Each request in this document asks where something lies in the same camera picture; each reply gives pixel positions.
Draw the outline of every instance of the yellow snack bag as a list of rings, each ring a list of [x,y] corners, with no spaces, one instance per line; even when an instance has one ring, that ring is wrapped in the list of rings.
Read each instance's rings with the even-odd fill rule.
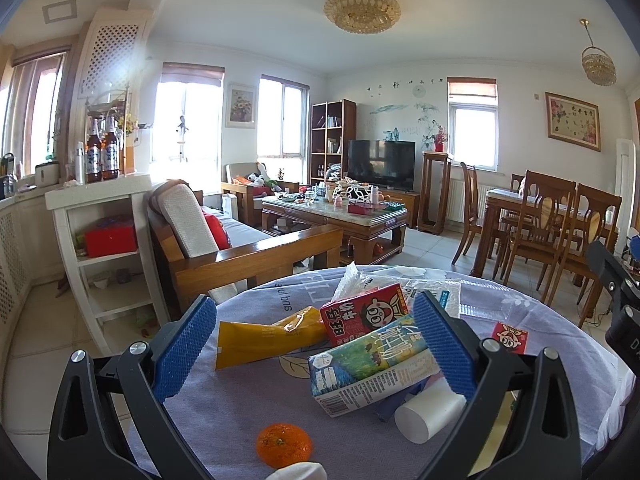
[[[272,325],[220,321],[216,370],[284,355],[326,339],[320,311],[312,306]]]

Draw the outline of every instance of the television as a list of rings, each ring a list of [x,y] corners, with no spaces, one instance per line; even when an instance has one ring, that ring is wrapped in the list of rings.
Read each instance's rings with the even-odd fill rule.
[[[415,142],[350,140],[347,176],[378,186],[414,189]]]

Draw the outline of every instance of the window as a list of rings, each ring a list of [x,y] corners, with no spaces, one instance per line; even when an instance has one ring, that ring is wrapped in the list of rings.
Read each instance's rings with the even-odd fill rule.
[[[180,178],[192,189],[220,190],[224,69],[164,63],[151,135],[153,182]]]
[[[455,162],[498,167],[498,91],[495,79],[450,77],[449,153]]]
[[[0,117],[2,150],[24,165],[24,173],[53,158],[54,132],[58,127],[58,95],[66,53],[39,57],[14,67]]]
[[[308,86],[263,75],[258,91],[258,161],[271,178],[303,182]]]

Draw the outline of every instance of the potted plant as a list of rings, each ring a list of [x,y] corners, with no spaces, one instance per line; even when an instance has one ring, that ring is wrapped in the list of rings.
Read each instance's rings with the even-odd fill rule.
[[[443,152],[444,151],[444,143],[449,140],[449,136],[444,131],[442,126],[438,126],[438,133],[433,137],[433,142],[435,143],[435,151]]]

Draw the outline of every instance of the lamp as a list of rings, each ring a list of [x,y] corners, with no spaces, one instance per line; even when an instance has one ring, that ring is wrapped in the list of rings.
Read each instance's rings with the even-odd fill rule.
[[[591,34],[589,33],[589,20],[584,18],[580,20],[580,23],[584,25],[591,46],[588,46],[582,51],[582,68],[584,73],[589,78],[589,81],[600,86],[611,86],[616,82],[616,67],[613,64],[613,60],[601,48],[594,46]]]
[[[347,32],[377,34],[400,19],[400,5],[395,0],[327,0],[324,13]]]

